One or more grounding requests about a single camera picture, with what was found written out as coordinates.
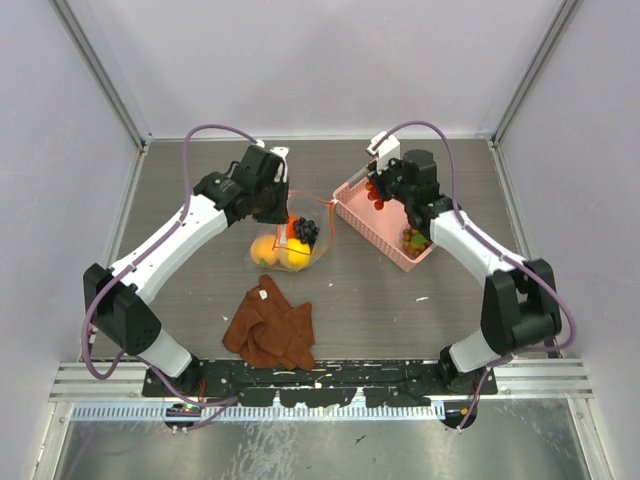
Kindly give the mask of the orange peach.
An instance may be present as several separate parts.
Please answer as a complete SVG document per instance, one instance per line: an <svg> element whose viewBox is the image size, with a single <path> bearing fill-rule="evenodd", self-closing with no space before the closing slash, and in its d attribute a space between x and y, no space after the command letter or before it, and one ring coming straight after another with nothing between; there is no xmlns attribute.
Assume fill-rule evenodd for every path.
<svg viewBox="0 0 640 480"><path fill-rule="evenodd" d="M262 235L251 244L249 255L256 265L273 266L278 262L278 252L275 249L274 235Z"/></svg>

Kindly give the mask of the dark grape bunch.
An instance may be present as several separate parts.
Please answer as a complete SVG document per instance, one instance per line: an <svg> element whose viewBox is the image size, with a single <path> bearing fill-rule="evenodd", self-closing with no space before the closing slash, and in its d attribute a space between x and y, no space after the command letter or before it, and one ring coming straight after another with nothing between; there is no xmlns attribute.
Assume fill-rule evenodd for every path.
<svg viewBox="0 0 640 480"><path fill-rule="evenodd" d="M319 227L314 220L299 217L296 222L296 234L295 239L299 240L302 244L308 245L313 248L319 235Z"/></svg>

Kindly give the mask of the clear zip top bag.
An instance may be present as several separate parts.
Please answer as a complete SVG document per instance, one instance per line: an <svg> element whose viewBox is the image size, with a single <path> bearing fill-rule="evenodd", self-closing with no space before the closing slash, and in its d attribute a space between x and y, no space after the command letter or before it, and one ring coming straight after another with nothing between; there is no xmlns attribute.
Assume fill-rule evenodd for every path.
<svg viewBox="0 0 640 480"><path fill-rule="evenodd" d="M259 224L245 264L248 268L300 272L328 252L335 239L335 200L294 190L287 200L288 222Z"/></svg>

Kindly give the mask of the brown longan bunch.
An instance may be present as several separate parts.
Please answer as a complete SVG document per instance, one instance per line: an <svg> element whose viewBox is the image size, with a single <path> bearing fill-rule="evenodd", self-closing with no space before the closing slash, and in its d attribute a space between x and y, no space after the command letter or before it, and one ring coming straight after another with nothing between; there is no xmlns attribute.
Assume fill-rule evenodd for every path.
<svg viewBox="0 0 640 480"><path fill-rule="evenodd" d="M405 228L402 232L402 250L411 259L417 259L431 246L422 233L414 228Z"/></svg>

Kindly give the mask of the yellow apple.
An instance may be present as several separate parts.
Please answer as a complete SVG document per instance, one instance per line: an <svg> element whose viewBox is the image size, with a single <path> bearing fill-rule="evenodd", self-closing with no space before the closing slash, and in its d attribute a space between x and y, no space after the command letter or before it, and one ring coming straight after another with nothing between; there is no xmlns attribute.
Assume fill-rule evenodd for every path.
<svg viewBox="0 0 640 480"><path fill-rule="evenodd" d="M297 238L289 238L286 245L279 249L280 263L290 270L301 270L310 263L311 249L308 244Z"/></svg>

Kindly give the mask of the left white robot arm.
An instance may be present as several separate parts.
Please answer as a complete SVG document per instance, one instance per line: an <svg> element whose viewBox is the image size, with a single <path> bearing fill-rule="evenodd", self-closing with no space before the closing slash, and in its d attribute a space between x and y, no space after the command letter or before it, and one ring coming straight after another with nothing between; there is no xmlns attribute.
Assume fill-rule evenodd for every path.
<svg viewBox="0 0 640 480"><path fill-rule="evenodd" d="M164 329L150 305L186 260L234 223L246 217L287 222L288 154L286 147L250 145L228 172L203 177L142 245L110 267L93 264L84 273L90 323L124 353L158 369L178 396L197 390L201 363Z"/></svg>

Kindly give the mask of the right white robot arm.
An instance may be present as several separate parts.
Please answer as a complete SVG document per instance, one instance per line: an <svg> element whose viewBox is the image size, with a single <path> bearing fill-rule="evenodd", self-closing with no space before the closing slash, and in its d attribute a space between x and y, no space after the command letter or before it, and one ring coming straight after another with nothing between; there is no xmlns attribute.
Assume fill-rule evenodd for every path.
<svg viewBox="0 0 640 480"><path fill-rule="evenodd" d="M441 193L431 152L367 152L375 208L399 202L409 225L451 254L483 288L478 330L440 353L437 375L444 390L462 393L473 383L474 371L560 333L551 266L514 254L478 229L452 198Z"/></svg>

